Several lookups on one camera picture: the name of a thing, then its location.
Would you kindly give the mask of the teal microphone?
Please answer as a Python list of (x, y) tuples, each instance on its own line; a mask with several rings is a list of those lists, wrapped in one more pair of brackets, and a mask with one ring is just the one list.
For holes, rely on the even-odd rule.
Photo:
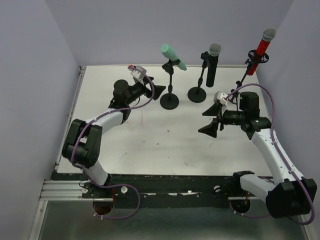
[(178, 68), (182, 71), (186, 71), (187, 70), (187, 66), (186, 64), (180, 59), (180, 57), (176, 54), (175, 50), (173, 47), (171, 47), (168, 44), (163, 44), (160, 48), (160, 51), (162, 53), (162, 55), (169, 59), (172, 62), (175, 62), (177, 60), (179, 60), (179, 64), (177, 65)]

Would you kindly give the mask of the black round-base stand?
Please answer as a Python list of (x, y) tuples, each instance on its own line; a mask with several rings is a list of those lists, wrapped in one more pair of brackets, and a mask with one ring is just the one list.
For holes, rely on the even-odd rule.
[(203, 75), (204, 75), (205, 69), (207, 68), (208, 56), (209, 56), (209, 53), (207, 51), (201, 54), (200, 58), (203, 60), (203, 62), (201, 65), (202, 69), (201, 69), (200, 77), (198, 78), (198, 81), (197, 81), (197, 86), (190, 88), (187, 93), (188, 99), (193, 103), (202, 103), (205, 101), (207, 97), (206, 91), (203, 88), (201, 88), (201, 86), (203, 84)]
[(165, 93), (160, 98), (160, 105), (166, 110), (173, 110), (179, 105), (179, 98), (173, 93), (173, 74), (174, 66), (177, 66), (180, 63), (180, 60), (175, 61), (168, 60), (167, 63), (162, 65), (162, 69), (169, 74), (169, 84), (168, 84), (168, 93)]

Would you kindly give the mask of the black microphone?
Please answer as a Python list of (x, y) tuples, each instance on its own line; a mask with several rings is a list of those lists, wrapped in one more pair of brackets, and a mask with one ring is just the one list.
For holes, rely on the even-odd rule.
[(221, 53), (222, 47), (218, 43), (210, 45), (207, 56), (207, 78), (206, 86), (212, 88), (215, 83), (216, 71), (219, 61), (219, 54)]

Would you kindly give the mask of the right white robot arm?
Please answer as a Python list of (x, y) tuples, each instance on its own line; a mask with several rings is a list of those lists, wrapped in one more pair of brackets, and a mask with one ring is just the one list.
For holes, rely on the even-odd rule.
[(228, 110), (227, 94), (216, 92), (213, 105), (203, 112), (213, 119), (198, 132), (216, 138), (225, 125), (239, 126), (259, 150), (273, 181), (261, 179), (249, 170), (239, 171), (233, 174), (233, 190), (249, 192), (262, 200), (275, 219), (309, 214), (317, 184), (294, 167), (277, 140), (272, 123), (260, 116), (258, 94), (245, 91), (240, 93), (239, 100), (239, 110)]

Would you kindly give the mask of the red rhinestone microphone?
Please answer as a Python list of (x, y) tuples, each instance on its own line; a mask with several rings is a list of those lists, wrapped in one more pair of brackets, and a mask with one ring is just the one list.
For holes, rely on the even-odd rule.
[(252, 76), (254, 74), (259, 64), (268, 62), (269, 56), (266, 51), (270, 42), (276, 37), (276, 32), (277, 31), (274, 28), (266, 29), (262, 34), (262, 39), (258, 47), (249, 51), (248, 59), (245, 62), (248, 64), (246, 71), (248, 76)]

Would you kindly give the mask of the black tripod shock-mount stand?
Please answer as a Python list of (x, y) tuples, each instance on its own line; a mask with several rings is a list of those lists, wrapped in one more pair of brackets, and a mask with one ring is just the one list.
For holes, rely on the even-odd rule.
[[(243, 85), (243, 82), (246, 78), (246, 76), (249, 75), (249, 71), (253, 70), (254, 66), (256, 65), (256, 67), (259, 65), (259, 64), (264, 64), (264, 63), (267, 63), (269, 61), (269, 55), (267, 53), (263, 53), (263, 54), (258, 54), (258, 50), (250, 50), (248, 52), (248, 58), (247, 60), (245, 61), (245, 64), (247, 64), (247, 68), (246, 68), (246, 71), (242, 77), (241, 80), (237, 80), (236, 81), (236, 88), (239, 88)], [(236, 105), (236, 107), (238, 107), (238, 95), (239, 95), (239, 92), (236, 92), (236, 93), (233, 93), (231, 95), (231, 97), (228, 99), (228, 101), (231, 103), (231, 104), (234, 104)]]

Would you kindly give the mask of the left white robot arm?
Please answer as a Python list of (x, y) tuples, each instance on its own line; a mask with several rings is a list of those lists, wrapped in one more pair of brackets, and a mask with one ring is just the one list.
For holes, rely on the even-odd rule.
[(117, 80), (113, 85), (113, 98), (106, 113), (89, 120), (75, 119), (71, 122), (62, 147), (62, 156), (97, 185), (105, 185), (110, 178), (99, 162), (103, 134), (123, 124), (131, 113), (130, 104), (141, 96), (150, 100), (159, 98), (166, 87), (151, 84), (147, 88), (146, 85), (153, 79), (136, 79), (134, 85), (129, 85), (124, 79)]

